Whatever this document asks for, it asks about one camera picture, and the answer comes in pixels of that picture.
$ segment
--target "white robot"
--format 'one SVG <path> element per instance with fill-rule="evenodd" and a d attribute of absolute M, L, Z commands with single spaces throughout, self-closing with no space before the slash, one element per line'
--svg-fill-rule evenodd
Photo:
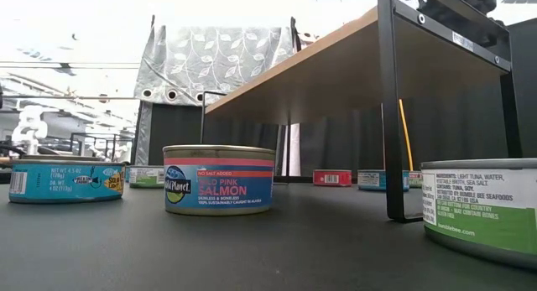
<path fill-rule="evenodd" d="M 18 115 L 18 125 L 13 130 L 13 145 L 25 145 L 27 154 L 38 154 L 38 139 L 47 137 L 48 126 L 41 121 L 44 108 L 40 106 L 26 106 Z"/>

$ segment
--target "green can label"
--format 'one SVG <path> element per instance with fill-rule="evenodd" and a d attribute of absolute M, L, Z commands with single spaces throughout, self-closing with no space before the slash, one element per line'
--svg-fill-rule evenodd
<path fill-rule="evenodd" d="M 162 168 L 131 168 L 130 170 L 130 184 L 164 187 L 164 166 Z"/>
<path fill-rule="evenodd" d="M 537 169 L 424 169 L 422 175 L 427 227 L 537 255 Z"/>

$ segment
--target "wooden shelf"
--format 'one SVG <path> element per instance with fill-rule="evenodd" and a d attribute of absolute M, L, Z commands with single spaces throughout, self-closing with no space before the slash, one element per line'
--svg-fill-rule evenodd
<path fill-rule="evenodd" d="M 394 15 L 400 98 L 449 95 L 498 82 L 510 70 L 507 60 L 494 61 L 496 55 L 476 44 L 465 49 L 452 41 L 449 29 L 431 19 L 418 25 L 412 20 L 419 13 L 402 3 L 397 7 L 407 14 Z M 206 114 L 287 124 L 288 118 L 309 122 L 378 106 L 383 100 L 379 49 L 375 7 L 222 97 Z"/>

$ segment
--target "black curtain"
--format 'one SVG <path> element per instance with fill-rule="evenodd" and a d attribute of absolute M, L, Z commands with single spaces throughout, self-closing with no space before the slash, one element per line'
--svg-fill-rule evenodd
<path fill-rule="evenodd" d="M 537 19 L 509 30 L 524 157 L 537 157 Z M 415 169 L 424 161 L 508 157 L 499 81 L 453 96 L 405 99 L 404 110 Z M 301 174 L 311 176 L 313 169 L 352 169 L 353 174 L 357 169 L 381 169 L 382 136 L 380 106 L 302 124 Z M 407 169 L 404 143 L 401 149 Z"/>
<path fill-rule="evenodd" d="M 201 108 L 153 104 L 149 165 L 162 165 L 162 147 L 200 142 Z M 204 144 L 276 149 L 278 126 L 206 117 Z"/>

